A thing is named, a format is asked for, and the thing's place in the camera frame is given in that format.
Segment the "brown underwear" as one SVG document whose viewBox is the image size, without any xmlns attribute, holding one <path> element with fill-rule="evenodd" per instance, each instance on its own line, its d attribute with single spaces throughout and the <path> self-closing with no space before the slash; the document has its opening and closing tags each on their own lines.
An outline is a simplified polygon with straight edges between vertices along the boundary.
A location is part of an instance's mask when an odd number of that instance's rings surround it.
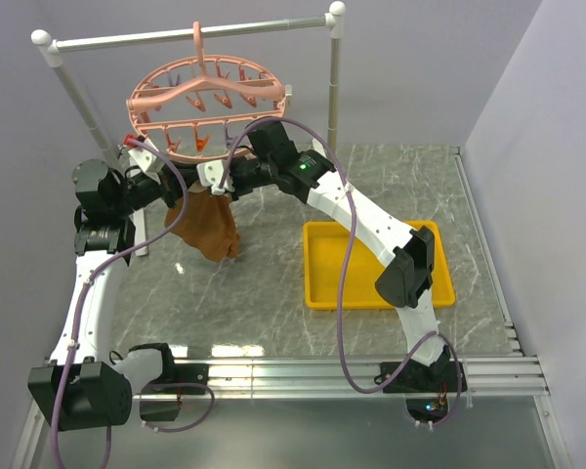
<svg viewBox="0 0 586 469">
<path fill-rule="evenodd" d="M 230 203 L 228 194 L 213 195 L 209 188 L 193 183 L 188 188 L 188 209 L 171 233 L 212 262 L 236 258 L 240 234 Z"/>
</svg>

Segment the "pink round clip hanger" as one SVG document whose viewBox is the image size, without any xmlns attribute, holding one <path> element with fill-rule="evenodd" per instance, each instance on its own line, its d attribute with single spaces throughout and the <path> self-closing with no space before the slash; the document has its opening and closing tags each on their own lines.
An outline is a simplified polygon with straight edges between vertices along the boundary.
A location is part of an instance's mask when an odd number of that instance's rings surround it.
<svg viewBox="0 0 586 469">
<path fill-rule="evenodd" d="M 232 135 L 259 118 L 285 113 L 285 84 L 274 73 L 241 57 L 206 53 L 198 21 L 193 29 L 193 55 L 150 72 L 126 101 L 131 134 L 150 138 L 184 164 L 225 156 L 225 123 Z M 195 149 L 194 124 L 210 126 L 203 152 Z"/>
</svg>

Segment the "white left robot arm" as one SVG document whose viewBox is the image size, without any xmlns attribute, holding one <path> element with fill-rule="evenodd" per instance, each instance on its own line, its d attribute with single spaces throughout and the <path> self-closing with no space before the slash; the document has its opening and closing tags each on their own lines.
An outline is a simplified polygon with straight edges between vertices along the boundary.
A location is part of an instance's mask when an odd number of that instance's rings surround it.
<svg viewBox="0 0 586 469">
<path fill-rule="evenodd" d="M 48 363 L 34 367 L 28 390 L 53 433 L 124 424 L 141 391 L 206 394 L 208 369 L 185 371 L 166 343 L 137 345 L 109 361 L 110 328 L 120 283 L 135 251 L 132 214 L 162 199 L 182 199 L 195 169 L 163 167 L 157 179 L 124 176 L 99 159 L 72 172 L 79 205 L 74 214 L 76 280 L 60 340 Z"/>
</svg>

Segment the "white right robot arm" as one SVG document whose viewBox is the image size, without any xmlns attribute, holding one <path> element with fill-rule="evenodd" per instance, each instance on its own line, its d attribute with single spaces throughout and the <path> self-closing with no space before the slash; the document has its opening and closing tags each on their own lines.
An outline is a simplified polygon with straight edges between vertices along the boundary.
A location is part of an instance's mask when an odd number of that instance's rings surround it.
<svg viewBox="0 0 586 469">
<path fill-rule="evenodd" d="M 255 168 L 233 164 L 232 155 L 249 140 Z M 335 151 L 308 126 L 286 117 L 264 117 L 248 124 L 230 145 L 217 188 L 239 196 L 275 185 L 322 212 L 349 232 L 346 250 L 360 241 L 384 270 L 375 280 L 379 296 L 398 313 L 407 354 L 370 393 L 388 387 L 406 393 L 445 391 L 462 380 L 454 346 L 439 330 L 433 305 L 435 235 L 415 229 L 382 209 L 347 178 Z"/>
</svg>

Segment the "purple clothes peg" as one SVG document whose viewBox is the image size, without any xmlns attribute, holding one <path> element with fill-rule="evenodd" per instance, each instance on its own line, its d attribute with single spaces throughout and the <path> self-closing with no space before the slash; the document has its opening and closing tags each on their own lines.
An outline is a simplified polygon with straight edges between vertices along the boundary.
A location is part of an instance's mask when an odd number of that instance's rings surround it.
<svg viewBox="0 0 586 469">
<path fill-rule="evenodd" d="M 226 148 L 229 149 L 235 141 L 235 136 L 232 136 L 229 132 L 228 124 L 224 124 L 224 136 Z"/>
</svg>

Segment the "orange clothes peg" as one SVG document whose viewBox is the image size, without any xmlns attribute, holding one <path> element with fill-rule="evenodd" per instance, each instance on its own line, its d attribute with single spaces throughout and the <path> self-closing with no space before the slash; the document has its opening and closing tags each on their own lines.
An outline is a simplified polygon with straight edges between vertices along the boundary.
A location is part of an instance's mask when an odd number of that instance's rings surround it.
<svg viewBox="0 0 586 469">
<path fill-rule="evenodd" d="M 194 124 L 192 126 L 195 149 L 198 152 L 203 152 L 210 140 L 209 133 L 210 126 L 205 124 Z"/>
</svg>

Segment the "white clothes peg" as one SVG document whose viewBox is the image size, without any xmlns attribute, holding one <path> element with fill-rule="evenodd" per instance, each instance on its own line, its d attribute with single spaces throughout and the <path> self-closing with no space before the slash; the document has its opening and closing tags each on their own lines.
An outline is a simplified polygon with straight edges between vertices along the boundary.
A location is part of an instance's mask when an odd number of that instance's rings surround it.
<svg viewBox="0 0 586 469">
<path fill-rule="evenodd" d="M 284 86 L 284 98 L 281 103 L 281 108 L 283 110 L 288 109 L 291 106 L 292 102 L 292 95 L 293 95 L 293 87 L 291 84 L 286 84 Z"/>
</svg>

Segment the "yellow plastic tray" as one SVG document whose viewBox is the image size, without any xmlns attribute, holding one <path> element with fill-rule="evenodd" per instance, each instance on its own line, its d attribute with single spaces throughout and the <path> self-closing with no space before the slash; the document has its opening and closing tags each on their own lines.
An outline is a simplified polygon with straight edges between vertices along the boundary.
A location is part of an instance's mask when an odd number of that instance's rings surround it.
<svg viewBox="0 0 586 469">
<path fill-rule="evenodd" d="M 432 273 L 432 298 L 435 308 L 455 304 L 451 275 L 445 257 L 440 230 L 433 221 L 413 220 L 415 229 L 426 227 L 435 236 L 435 259 Z M 334 311 L 349 232 L 336 222 L 308 222 L 303 227 L 305 300 L 316 311 Z M 375 280 L 384 271 L 375 255 L 356 241 L 343 295 L 346 310 L 389 310 L 391 305 L 375 289 Z"/>
</svg>

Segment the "white metal drying rack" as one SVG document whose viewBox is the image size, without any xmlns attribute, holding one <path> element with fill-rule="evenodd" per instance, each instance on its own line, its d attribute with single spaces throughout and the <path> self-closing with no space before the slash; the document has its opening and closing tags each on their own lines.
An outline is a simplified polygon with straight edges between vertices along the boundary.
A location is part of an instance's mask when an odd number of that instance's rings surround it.
<svg viewBox="0 0 586 469">
<path fill-rule="evenodd" d="M 299 19 L 273 21 L 252 21 L 246 23 L 211 25 L 201 29 L 204 38 L 226 37 L 244 34 L 276 32 L 302 28 L 321 27 L 330 31 L 330 72 L 328 92 L 327 139 L 332 149 L 336 148 L 339 108 L 339 74 L 341 46 L 345 30 L 346 6 L 341 1 L 330 4 L 326 13 L 319 16 Z M 194 38 L 193 28 L 159 30 L 129 34 L 108 35 L 81 39 L 56 40 L 43 29 L 30 34 L 30 41 L 39 50 L 47 65 L 60 80 L 65 92 L 75 106 L 82 120 L 94 138 L 102 156 L 108 164 L 115 167 L 118 147 L 105 134 L 100 122 L 92 112 L 63 62 L 67 52 L 99 50 L 143 44 L 157 44 L 183 41 Z"/>
</svg>

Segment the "aluminium rail frame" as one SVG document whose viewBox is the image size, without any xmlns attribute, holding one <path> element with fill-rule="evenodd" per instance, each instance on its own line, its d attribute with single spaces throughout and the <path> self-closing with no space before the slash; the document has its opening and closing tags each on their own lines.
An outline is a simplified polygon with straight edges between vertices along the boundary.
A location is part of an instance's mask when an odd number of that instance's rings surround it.
<svg viewBox="0 0 586 469">
<path fill-rule="evenodd" d="M 273 188 L 240 203 L 250 233 L 238 259 L 209 265 L 171 236 L 130 261 L 115 303 L 109 361 L 166 343 L 206 394 L 141 391 L 119 426 L 53 433 L 38 405 L 19 464 L 35 468 L 568 468 L 538 358 L 508 313 L 456 147 L 356 145 L 338 151 L 357 188 L 401 219 L 439 224 L 456 303 L 439 329 L 467 388 L 440 425 L 413 401 L 370 393 L 404 358 L 391 310 L 335 318 L 304 300 L 302 226 L 314 212 Z"/>
</svg>

